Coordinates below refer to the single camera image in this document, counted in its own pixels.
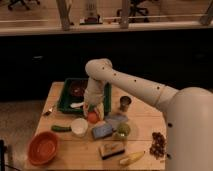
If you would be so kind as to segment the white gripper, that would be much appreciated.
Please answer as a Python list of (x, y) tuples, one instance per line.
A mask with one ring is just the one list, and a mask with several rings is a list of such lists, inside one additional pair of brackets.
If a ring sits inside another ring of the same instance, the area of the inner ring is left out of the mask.
[(88, 79), (87, 87), (84, 92), (83, 113), (87, 118), (90, 105), (97, 106), (97, 112), (100, 120), (104, 119), (104, 88), (105, 83), (92, 78)]

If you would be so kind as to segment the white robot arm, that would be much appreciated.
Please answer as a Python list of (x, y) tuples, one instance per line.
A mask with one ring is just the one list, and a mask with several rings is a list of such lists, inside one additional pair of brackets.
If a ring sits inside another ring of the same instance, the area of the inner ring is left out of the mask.
[(113, 84), (163, 113), (166, 124), (165, 171), (213, 171), (213, 93), (199, 87), (177, 90), (112, 68), (110, 60), (86, 63), (84, 101), (98, 105), (104, 86)]

